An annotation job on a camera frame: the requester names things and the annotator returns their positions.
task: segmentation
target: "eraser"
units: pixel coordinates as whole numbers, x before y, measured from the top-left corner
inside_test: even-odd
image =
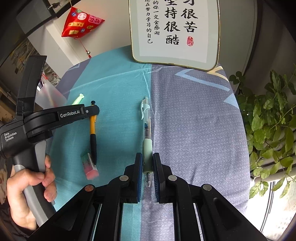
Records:
[[[88,180],[93,180],[99,176],[98,169],[96,168],[96,165],[94,165],[90,153],[81,156],[81,160],[86,178]]]

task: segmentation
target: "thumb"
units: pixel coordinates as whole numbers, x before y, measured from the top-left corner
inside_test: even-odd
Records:
[[[16,198],[22,194],[23,190],[31,185],[35,186],[41,183],[44,179],[44,174],[41,172],[32,172],[28,169],[23,169],[15,173],[7,180],[7,192]]]

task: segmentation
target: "transparent pen barrel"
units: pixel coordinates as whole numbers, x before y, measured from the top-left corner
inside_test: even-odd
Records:
[[[144,112],[144,139],[151,139],[150,109]]]

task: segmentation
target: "hanging ornament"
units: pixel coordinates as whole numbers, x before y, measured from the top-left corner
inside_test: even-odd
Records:
[[[71,7],[70,12],[67,16],[64,29],[62,32],[62,37],[72,37],[78,39],[93,31],[96,27],[102,24],[105,20],[95,17],[93,15],[87,14],[80,9]],[[86,54],[91,58],[90,51],[86,50]]]

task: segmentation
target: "pen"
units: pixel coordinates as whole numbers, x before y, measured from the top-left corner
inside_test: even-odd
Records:
[[[95,101],[93,100],[91,102],[91,105],[95,105]],[[91,142],[91,156],[93,158],[93,163],[96,165],[96,128],[95,128],[95,122],[96,122],[96,115],[91,116],[90,118],[91,128],[90,128],[90,142]]]
[[[142,119],[143,121],[143,173],[145,174],[145,185],[151,186],[151,174],[153,173],[152,167],[152,140],[151,140],[151,121],[150,121],[150,105],[149,99],[146,96],[141,104]]]

